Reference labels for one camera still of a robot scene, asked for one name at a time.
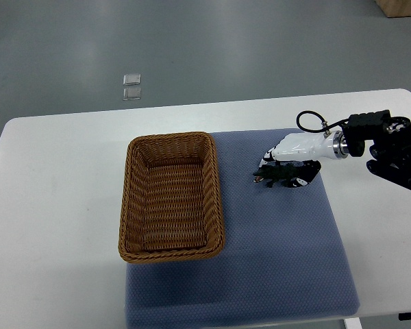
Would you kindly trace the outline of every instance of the white table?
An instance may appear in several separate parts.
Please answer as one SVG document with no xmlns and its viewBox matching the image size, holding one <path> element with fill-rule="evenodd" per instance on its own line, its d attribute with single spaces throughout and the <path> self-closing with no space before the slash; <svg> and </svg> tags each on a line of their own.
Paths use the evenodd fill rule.
<svg viewBox="0 0 411 329">
<path fill-rule="evenodd" d="M 131 139 L 295 127 L 302 110 L 320 112 L 333 123 L 384 109 L 411 119 L 411 93 L 381 90 L 11 120 L 0 138 L 0 328 L 125 327 L 125 263 L 117 242 Z M 324 160 L 321 170 L 358 290 L 360 317 L 411 311 L 411 191 L 371 175 L 369 158 L 367 150 L 362 158 Z"/>
</svg>

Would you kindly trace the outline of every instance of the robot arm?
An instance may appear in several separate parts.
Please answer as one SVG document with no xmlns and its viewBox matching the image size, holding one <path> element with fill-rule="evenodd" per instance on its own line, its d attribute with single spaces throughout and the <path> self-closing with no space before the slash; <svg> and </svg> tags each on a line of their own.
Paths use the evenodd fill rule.
<svg viewBox="0 0 411 329">
<path fill-rule="evenodd" d="M 309 130 L 302 127 L 299 118 L 303 114 L 316 115 L 322 121 L 323 128 Z M 312 181 L 321 168 L 317 161 L 319 158 L 343 159 L 347 154 L 362 156 L 365 141 L 372 140 L 374 144 L 370 147 L 370 153 L 374 160 L 367 162 L 368 170 L 374 175 L 411 190 L 411 122 L 409 119 L 391 117 L 390 111 L 385 110 L 353 114 L 348 119 L 327 125 L 327 121 L 318 113 L 304 111 L 297 116 L 297 125 L 305 132 L 289 134 L 274 148 L 268 150 L 260 161 L 258 172 L 254 173 L 257 174 L 254 182 L 270 178 L 262 175 L 263 168 L 271 167 L 270 162 L 275 161 L 276 166 L 281 166 L 283 162 L 297 161 L 303 164 L 297 166 L 296 177 L 288 180 L 284 185 L 304 186 Z M 342 131 L 330 132 L 329 129 L 337 125 Z"/>
</svg>

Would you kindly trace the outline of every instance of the wicker basket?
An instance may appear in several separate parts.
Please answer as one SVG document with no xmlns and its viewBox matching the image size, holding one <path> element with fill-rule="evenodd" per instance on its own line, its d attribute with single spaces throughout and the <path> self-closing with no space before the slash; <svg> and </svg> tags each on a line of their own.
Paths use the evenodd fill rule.
<svg viewBox="0 0 411 329">
<path fill-rule="evenodd" d="M 119 253 L 129 263 L 217 255 L 225 243 L 216 146 L 205 132 L 141 136 L 128 146 Z"/>
</svg>

